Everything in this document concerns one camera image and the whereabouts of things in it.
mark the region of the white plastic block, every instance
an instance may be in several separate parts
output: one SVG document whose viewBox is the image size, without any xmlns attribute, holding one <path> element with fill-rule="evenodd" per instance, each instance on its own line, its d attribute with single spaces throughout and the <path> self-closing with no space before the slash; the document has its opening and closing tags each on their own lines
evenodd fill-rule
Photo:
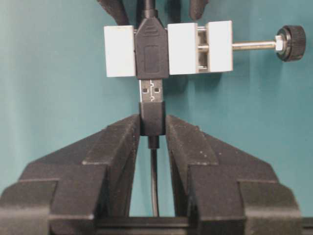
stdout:
<svg viewBox="0 0 313 235">
<path fill-rule="evenodd" d="M 167 25 L 170 74 L 198 73 L 198 24 Z"/>
<path fill-rule="evenodd" d="M 134 27 L 105 26 L 104 40 L 107 77 L 135 76 Z"/>
<path fill-rule="evenodd" d="M 232 21 L 209 22 L 206 29 L 208 72 L 233 71 Z"/>
</svg>

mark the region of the black knob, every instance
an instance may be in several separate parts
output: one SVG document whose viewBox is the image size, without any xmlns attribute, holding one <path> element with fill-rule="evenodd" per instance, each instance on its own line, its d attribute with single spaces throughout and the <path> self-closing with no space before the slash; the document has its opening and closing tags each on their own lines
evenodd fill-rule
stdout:
<svg viewBox="0 0 313 235">
<path fill-rule="evenodd" d="M 299 25 L 286 25 L 282 27 L 277 35 L 281 35 L 284 38 L 284 49 L 277 53 L 277 56 L 285 61 L 300 60 L 305 52 L 306 36 L 303 27 Z"/>
</svg>

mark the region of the black connector housing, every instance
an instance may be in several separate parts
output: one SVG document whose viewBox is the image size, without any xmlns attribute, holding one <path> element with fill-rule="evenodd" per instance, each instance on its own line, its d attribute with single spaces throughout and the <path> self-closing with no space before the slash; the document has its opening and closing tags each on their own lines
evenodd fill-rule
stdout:
<svg viewBox="0 0 313 235">
<path fill-rule="evenodd" d="M 156 17 L 144 18 L 135 35 L 137 78 L 169 77 L 167 32 Z"/>
<path fill-rule="evenodd" d="M 165 102 L 140 102 L 140 134 L 142 136 L 165 135 Z"/>
</svg>

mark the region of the black glove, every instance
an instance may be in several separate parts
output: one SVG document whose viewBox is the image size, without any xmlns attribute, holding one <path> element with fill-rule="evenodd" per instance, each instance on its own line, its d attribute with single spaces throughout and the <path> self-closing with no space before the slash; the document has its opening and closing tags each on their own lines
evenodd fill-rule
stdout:
<svg viewBox="0 0 313 235">
<path fill-rule="evenodd" d="M 97 0 L 105 11 L 110 14 L 118 25 L 128 25 L 129 20 L 122 0 Z M 192 20 L 201 18 L 209 0 L 190 0 L 189 15 Z"/>
</svg>

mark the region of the blue-green wall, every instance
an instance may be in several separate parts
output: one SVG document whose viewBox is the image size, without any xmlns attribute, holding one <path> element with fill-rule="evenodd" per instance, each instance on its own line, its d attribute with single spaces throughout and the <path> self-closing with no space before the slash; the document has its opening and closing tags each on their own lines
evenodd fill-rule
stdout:
<svg viewBox="0 0 313 235">
<path fill-rule="evenodd" d="M 125 0 L 134 23 L 134 2 Z M 181 21 L 189 22 L 182 1 Z M 168 7 L 158 0 L 167 24 Z M 272 39 L 285 24 L 308 37 L 302 61 L 272 51 L 236 52 L 234 71 L 171 77 L 167 113 L 270 162 L 313 215 L 313 1 L 210 0 L 203 18 L 232 20 L 234 40 Z M 26 164 L 138 112 L 135 78 L 106 78 L 103 26 L 115 25 L 96 0 L 0 0 L 0 191 Z M 161 215 L 173 215 L 165 139 L 159 151 Z M 150 162 L 142 139 L 132 215 L 150 215 Z"/>
</svg>

